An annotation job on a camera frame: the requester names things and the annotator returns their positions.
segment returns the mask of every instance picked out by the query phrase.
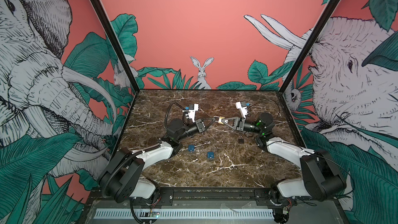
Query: rabbit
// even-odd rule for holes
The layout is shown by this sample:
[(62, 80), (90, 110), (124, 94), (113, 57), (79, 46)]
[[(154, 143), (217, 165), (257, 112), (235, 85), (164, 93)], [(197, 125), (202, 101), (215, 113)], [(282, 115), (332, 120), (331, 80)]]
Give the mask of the rabbit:
[(191, 56), (191, 60), (193, 65), (199, 68), (198, 72), (198, 84), (200, 83), (199, 89), (211, 89), (211, 87), (209, 86), (209, 84), (207, 84), (205, 79), (206, 78), (205, 68), (214, 61), (214, 58), (213, 57), (208, 58), (203, 67), (200, 66), (200, 62), (195, 57)]

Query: elephant ear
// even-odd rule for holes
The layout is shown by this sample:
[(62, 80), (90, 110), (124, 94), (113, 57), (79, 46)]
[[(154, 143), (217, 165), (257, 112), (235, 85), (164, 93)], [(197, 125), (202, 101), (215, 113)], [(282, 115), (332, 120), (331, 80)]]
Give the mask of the elephant ear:
[(20, 0), (48, 49), (61, 58), (68, 43), (72, 11), (68, 0)]
[(398, 71), (398, 31), (392, 34), (362, 62), (362, 67), (375, 64), (392, 71)]

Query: elephant eye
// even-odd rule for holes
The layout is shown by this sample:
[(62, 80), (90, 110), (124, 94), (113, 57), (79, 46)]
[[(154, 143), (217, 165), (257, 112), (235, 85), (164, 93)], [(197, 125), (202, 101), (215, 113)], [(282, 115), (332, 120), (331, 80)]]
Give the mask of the elephant eye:
[(349, 70), (351, 71), (351, 73), (352, 73), (352, 65), (353, 65), (353, 62), (352, 62), (352, 60), (350, 60), (347, 64), (347, 66), (348, 66)]
[(15, 12), (14, 4), (10, 0), (4, 0), (4, 2), (7, 4), (7, 7), (11, 11), (11, 13), (14, 15)]

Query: small blue object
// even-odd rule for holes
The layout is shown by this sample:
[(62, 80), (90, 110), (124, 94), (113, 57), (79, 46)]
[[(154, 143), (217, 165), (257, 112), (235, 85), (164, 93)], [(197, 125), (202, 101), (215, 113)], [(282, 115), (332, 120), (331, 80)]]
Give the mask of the small blue object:
[(195, 151), (195, 146), (193, 144), (188, 145), (188, 152), (193, 153)]
[(213, 160), (214, 159), (214, 152), (207, 152), (207, 158), (209, 160)]

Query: brown marble surface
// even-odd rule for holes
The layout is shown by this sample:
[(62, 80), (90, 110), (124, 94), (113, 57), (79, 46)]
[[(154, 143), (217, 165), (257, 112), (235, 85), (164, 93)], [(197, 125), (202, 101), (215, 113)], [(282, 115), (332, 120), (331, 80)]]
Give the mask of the brown marble surface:
[[(197, 119), (213, 116), (240, 117), (235, 102), (254, 104), (263, 99), (278, 102), (274, 92), (142, 90), (118, 148), (136, 150), (154, 145), (165, 133), (164, 116), (172, 101), (177, 101), (183, 107), (198, 103)], [(251, 108), (248, 120), (255, 121), (259, 112), (263, 111), (273, 116), (278, 114), (274, 102), (263, 101)], [(181, 117), (181, 109), (174, 106), (169, 122)], [(274, 118), (274, 135), (295, 144), (282, 109), (278, 117)], [(239, 136), (243, 136), (244, 144), (238, 143)], [(175, 157), (148, 167), (142, 175), (158, 182), (160, 186), (175, 187), (269, 187), (281, 179), (301, 177), (301, 171), (296, 165), (263, 152), (253, 138), (247, 138), (243, 133), (232, 131), (225, 125), (214, 123), (204, 134), (184, 138), (181, 142), (183, 148)], [(195, 145), (194, 153), (188, 152), (190, 144)], [(207, 152), (214, 152), (213, 161), (207, 159)]]

